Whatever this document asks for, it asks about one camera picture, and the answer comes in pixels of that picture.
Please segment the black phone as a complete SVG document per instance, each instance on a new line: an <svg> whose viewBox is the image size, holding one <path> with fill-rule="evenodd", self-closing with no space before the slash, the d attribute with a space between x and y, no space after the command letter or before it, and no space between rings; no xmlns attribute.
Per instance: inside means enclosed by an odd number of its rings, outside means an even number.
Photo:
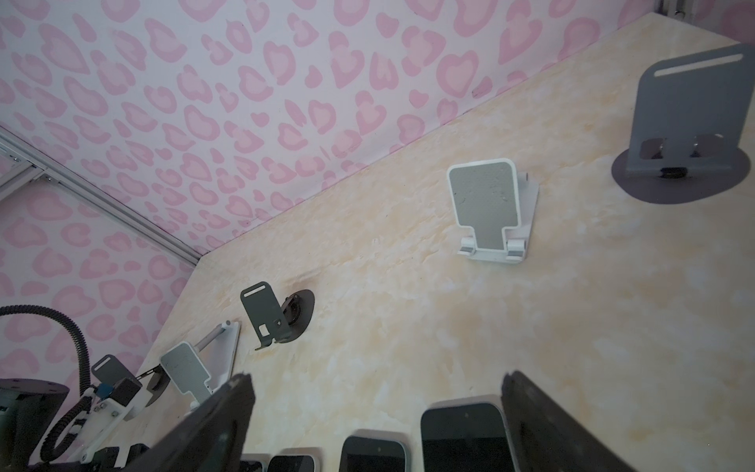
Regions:
<svg viewBox="0 0 755 472"><path fill-rule="evenodd" d="M487 400L440 403L420 420L426 471L513 471L503 409Z"/></svg>
<svg viewBox="0 0 755 472"><path fill-rule="evenodd" d="M320 450L318 448L287 448L275 454L267 472L320 472Z"/></svg>
<svg viewBox="0 0 755 472"><path fill-rule="evenodd" d="M239 472L266 472L267 459L263 456L243 454L239 462Z"/></svg>
<svg viewBox="0 0 755 472"><path fill-rule="evenodd" d="M340 472L410 470L411 450L405 434L361 429L344 440Z"/></svg>

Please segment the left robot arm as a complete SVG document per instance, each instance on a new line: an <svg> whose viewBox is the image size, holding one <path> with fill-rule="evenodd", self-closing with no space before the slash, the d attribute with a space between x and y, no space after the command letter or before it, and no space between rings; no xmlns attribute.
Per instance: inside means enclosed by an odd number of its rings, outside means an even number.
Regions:
<svg viewBox="0 0 755 472"><path fill-rule="evenodd" d="M31 463L53 418L69 394L66 385L32 379L1 381L1 469L3 471L124 471L149 447L134 444L125 463L117 464L120 448L110 446L90 459Z"/></svg>

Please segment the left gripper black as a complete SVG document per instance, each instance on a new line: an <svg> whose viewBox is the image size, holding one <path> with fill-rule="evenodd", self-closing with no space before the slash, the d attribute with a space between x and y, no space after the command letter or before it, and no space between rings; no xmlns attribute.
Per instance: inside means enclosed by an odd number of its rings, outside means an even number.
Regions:
<svg viewBox="0 0 755 472"><path fill-rule="evenodd" d="M90 472L115 472L124 471L137 458L149 451L146 444L133 444L128 450L122 450L119 446L107 446L94 452L92 456L82 463L84 471Z"/></svg>

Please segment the grey phone stand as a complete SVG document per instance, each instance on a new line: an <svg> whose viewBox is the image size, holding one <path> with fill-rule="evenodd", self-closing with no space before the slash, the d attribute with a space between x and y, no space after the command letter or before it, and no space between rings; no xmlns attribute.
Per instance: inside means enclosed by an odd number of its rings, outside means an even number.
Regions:
<svg viewBox="0 0 755 472"><path fill-rule="evenodd" d="M692 203L742 183L739 147L754 94L754 48L736 44L660 61L640 78L629 146L611 176L636 200Z"/></svg>

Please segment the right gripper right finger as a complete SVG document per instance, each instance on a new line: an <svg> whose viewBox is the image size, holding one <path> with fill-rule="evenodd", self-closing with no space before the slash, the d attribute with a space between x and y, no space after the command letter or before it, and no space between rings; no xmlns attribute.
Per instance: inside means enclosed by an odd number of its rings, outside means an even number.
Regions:
<svg viewBox="0 0 755 472"><path fill-rule="evenodd" d="M505 375L501 403L515 470L633 469L522 372Z"/></svg>

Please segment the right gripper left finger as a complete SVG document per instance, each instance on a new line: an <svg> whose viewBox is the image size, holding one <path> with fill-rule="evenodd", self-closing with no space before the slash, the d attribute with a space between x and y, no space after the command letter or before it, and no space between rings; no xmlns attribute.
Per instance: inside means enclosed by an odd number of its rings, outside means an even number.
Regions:
<svg viewBox="0 0 755 472"><path fill-rule="evenodd" d="M127 471L237 471L256 402L252 376L238 374Z"/></svg>

